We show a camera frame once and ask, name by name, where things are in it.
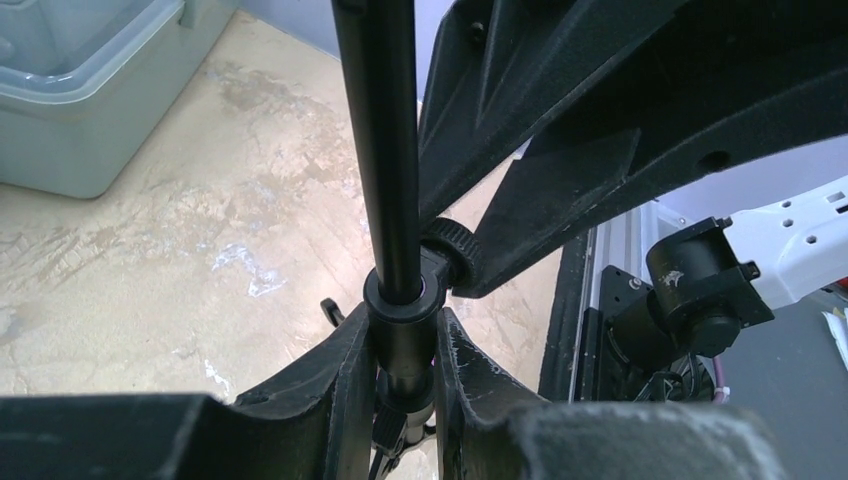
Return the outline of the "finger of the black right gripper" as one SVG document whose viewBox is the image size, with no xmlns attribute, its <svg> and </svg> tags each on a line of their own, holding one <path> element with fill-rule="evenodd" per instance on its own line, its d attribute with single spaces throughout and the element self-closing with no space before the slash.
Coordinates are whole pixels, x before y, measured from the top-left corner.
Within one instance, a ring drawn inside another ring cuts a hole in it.
<svg viewBox="0 0 848 480">
<path fill-rule="evenodd" d="M 688 1 L 511 164 L 455 294 L 484 297 L 645 202 L 846 131 L 845 2 Z"/>
<path fill-rule="evenodd" d="M 670 20 L 667 1 L 456 1 L 419 122 L 421 222 L 596 86 Z"/>
</svg>

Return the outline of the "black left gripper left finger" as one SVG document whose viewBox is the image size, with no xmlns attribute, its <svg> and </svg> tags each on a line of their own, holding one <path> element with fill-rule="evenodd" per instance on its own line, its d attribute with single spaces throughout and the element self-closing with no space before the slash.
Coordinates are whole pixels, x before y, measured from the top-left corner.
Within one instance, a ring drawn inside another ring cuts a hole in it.
<svg viewBox="0 0 848 480">
<path fill-rule="evenodd" d="M 364 479 L 375 400 L 364 306 L 223 404 L 199 393 L 5 397 L 5 479 Z"/>
</svg>

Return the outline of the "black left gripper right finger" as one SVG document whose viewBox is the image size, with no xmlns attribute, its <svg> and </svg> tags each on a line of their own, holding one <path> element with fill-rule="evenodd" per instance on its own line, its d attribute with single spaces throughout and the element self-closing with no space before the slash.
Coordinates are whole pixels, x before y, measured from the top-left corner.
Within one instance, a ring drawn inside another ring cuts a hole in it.
<svg viewBox="0 0 848 480">
<path fill-rule="evenodd" d="M 442 479 L 787 479 L 753 415 L 709 403 L 551 402 L 438 318 Z"/>
</svg>

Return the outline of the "black tripod microphone stand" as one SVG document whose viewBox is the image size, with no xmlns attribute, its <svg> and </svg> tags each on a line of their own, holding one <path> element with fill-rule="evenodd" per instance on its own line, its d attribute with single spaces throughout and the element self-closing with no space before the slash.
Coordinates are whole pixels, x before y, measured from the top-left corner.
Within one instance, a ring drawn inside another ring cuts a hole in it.
<svg viewBox="0 0 848 480">
<path fill-rule="evenodd" d="M 368 475 L 384 479 L 436 431 L 438 318 L 470 266 L 457 251 L 460 225 L 421 235 L 413 3 L 336 1 L 332 10 L 375 260 L 363 289 L 379 367 Z"/>
</svg>

